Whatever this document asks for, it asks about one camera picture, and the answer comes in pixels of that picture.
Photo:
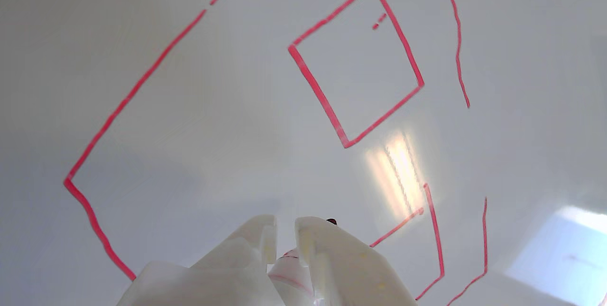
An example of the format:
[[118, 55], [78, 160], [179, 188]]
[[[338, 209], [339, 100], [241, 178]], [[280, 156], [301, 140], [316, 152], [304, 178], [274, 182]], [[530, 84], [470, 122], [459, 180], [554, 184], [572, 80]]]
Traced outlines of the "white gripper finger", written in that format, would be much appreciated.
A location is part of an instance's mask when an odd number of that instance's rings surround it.
[[326, 306], [415, 306], [416, 300], [379, 252], [319, 217], [295, 220], [301, 260], [315, 297]]
[[267, 275], [276, 239], [276, 217], [254, 216], [190, 267], [151, 261], [119, 306], [276, 306], [279, 294]]

